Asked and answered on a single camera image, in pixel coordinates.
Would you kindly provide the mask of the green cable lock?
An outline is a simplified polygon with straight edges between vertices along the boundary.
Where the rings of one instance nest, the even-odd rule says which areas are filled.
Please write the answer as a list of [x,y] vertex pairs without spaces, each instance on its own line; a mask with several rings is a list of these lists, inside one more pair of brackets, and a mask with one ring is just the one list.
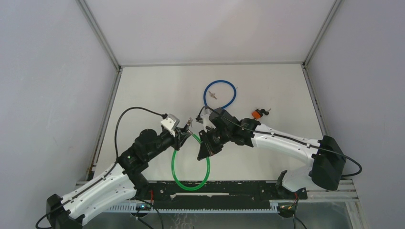
[[186,123],[186,131],[194,139],[194,143],[186,144],[186,151],[173,151],[171,156],[171,174],[173,181],[182,190],[197,191],[204,187],[210,177],[211,162],[204,159],[198,162],[192,159],[191,149],[197,149],[201,140],[197,134],[194,134],[189,128],[192,126],[193,119],[189,118]]

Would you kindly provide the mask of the silver keys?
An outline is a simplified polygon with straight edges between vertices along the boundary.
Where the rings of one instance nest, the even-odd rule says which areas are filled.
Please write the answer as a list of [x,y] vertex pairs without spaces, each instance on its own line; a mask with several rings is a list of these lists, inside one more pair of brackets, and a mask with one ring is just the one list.
[[215,100],[217,100],[217,97],[215,96],[215,93],[212,93],[211,91],[208,91],[209,96]]

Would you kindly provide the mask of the blue cable lock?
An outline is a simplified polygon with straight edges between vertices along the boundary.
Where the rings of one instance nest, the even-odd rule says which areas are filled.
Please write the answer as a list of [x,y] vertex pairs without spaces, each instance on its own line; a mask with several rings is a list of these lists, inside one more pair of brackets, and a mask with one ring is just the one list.
[[[217,100],[209,96],[208,91],[215,93]],[[227,80],[215,80],[210,82],[203,90],[203,105],[211,108],[227,109],[232,107],[237,98],[237,87]]]

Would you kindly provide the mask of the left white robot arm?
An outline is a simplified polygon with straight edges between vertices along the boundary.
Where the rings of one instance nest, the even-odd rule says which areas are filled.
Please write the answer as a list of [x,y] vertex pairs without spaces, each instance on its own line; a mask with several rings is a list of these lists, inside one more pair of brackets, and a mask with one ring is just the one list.
[[53,229],[81,229],[92,218],[126,199],[143,199],[149,194],[149,182],[142,172],[149,162],[169,147],[180,149],[192,134],[189,125],[140,132],[134,143],[102,174],[62,197],[47,199],[46,219]]

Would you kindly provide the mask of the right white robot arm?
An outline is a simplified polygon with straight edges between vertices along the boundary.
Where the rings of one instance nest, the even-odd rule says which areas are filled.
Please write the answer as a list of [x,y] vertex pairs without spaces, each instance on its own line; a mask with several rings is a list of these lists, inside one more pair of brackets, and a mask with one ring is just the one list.
[[238,146],[274,150],[304,163],[295,170],[283,171],[276,185],[281,198],[289,198],[294,192],[316,185],[328,191],[336,191],[343,177],[346,156],[331,136],[311,139],[275,130],[252,118],[237,119],[225,109],[204,106],[196,117],[204,129],[199,132],[201,146],[197,156],[202,160],[222,151],[232,142]]

